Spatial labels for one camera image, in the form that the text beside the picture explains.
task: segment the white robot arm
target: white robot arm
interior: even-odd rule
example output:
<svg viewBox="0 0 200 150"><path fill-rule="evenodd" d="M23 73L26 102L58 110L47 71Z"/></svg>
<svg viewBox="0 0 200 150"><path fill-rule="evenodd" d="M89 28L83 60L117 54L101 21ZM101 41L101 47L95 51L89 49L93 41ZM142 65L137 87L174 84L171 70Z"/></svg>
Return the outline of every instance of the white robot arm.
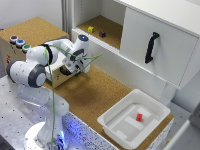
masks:
<svg viewBox="0 0 200 150"><path fill-rule="evenodd" d="M50 65L55 63L60 51L66 56L63 63L68 69L68 74L77 74L80 71L87 73L90 70L90 65L88 64L91 60L84 59L84 57L87 56L88 46L88 37L84 35L79 35L75 44L68 39L53 40L29 49L26 54L26 61L11 61L7 66L8 76L18 84L18 96L26 102L46 106L48 109L45 116L45 124L34 139L34 141L37 141L36 147L38 150L49 150L53 129L53 92L42 87L46 80L45 67L48 65L47 62ZM68 113L69 104L57 94L54 97L56 116L54 127L55 142L64 140L59 139L63 131L62 116ZM64 142L54 143L54 149L64 150L66 147Z"/></svg>

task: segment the green cable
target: green cable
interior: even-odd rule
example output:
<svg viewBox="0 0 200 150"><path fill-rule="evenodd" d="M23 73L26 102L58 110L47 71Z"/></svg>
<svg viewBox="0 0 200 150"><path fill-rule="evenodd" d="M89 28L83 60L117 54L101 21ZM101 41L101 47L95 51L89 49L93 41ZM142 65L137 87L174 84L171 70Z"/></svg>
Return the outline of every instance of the green cable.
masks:
<svg viewBox="0 0 200 150"><path fill-rule="evenodd" d="M92 61L90 63L88 63L82 70L80 70L80 72L82 72L87 66L89 66L93 61L95 61L98 57L100 57L101 55L103 55L103 53L97 55L97 56L94 56L94 57L79 57L79 56L76 56L76 55L73 55L69 52L67 52L66 50L58 47L58 46L55 46L55 45L49 45L50 47L56 47L66 53L68 53L69 55L71 56L74 56L74 57L77 57L77 58L81 58L81 59L92 59ZM49 68L49 72L50 72L50 76L51 76L51 82L52 82L52 91L53 91L53 130L52 130L52 137L51 137L51 150L53 149L53 135L54 135L54 126L55 126L55 99L54 99L54 84L53 84L53 76L52 76L52 73L51 73L51 68L50 68L50 65L49 65L49 59L48 59L48 55L47 55L47 48L45 47L45 54L46 54L46 59L47 59L47 64L48 64L48 68Z"/></svg>
<svg viewBox="0 0 200 150"><path fill-rule="evenodd" d="M53 135L54 135L54 126L55 126L55 99L54 99L54 84L53 84L53 76L51 73L51 68L49 65L49 59L47 56L47 48L45 47L45 54L46 54L46 58L47 58L47 64L49 67L49 72L50 72L50 76L51 76L51 83L52 83L52 91L53 91L53 130L52 130L52 137L51 137L51 150L53 149Z"/></svg>

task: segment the small object on shelf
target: small object on shelf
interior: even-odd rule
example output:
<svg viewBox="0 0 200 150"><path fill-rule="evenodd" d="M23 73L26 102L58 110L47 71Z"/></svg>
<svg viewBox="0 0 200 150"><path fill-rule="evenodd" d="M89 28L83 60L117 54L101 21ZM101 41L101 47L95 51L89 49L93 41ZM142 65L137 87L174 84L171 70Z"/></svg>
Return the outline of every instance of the small object on shelf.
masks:
<svg viewBox="0 0 200 150"><path fill-rule="evenodd" d="M19 40L16 41L16 47L17 48L21 49L23 45L25 45L25 41L24 40L19 39Z"/></svg>
<svg viewBox="0 0 200 150"><path fill-rule="evenodd" d="M143 116L142 114L137 114L136 120L137 121L142 121L142 116Z"/></svg>
<svg viewBox="0 0 200 150"><path fill-rule="evenodd" d="M18 36L13 35L10 37L10 44L16 44L16 41L19 39Z"/></svg>
<svg viewBox="0 0 200 150"><path fill-rule="evenodd" d="M94 27L89 26L89 28L88 28L88 32L89 32L89 33L93 33L93 32L94 32Z"/></svg>
<svg viewBox="0 0 200 150"><path fill-rule="evenodd" d="M99 32L99 36L100 36L100 37L106 37L106 32L100 31L100 32Z"/></svg>
<svg viewBox="0 0 200 150"><path fill-rule="evenodd" d="M22 47L22 52L26 54L27 51L28 51L30 48L31 48L31 45L24 45L24 46Z"/></svg>

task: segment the yellow cube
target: yellow cube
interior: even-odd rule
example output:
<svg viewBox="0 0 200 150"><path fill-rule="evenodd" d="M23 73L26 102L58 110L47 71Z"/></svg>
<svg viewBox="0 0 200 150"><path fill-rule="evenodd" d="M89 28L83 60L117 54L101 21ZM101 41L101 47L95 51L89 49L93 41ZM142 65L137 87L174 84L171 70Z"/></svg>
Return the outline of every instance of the yellow cube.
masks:
<svg viewBox="0 0 200 150"><path fill-rule="evenodd" d="M89 28L88 28L88 32L89 32L89 33L93 33L93 32L94 32L94 27L89 26Z"/></svg>

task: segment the door handle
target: door handle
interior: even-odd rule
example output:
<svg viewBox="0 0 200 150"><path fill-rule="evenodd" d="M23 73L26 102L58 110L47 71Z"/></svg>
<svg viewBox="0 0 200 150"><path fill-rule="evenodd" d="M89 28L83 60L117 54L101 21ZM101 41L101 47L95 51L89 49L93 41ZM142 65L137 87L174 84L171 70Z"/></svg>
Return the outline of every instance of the door handle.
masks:
<svg viewBox="0 0 200 150"><path fill-rule="evenodd" d="M154 46L154 40L157 39L160 35L156 32L153 32L153 36L151 37L145 57L145 63L148 64L153 60L153 57L151 57L153 46Z"/></svg>

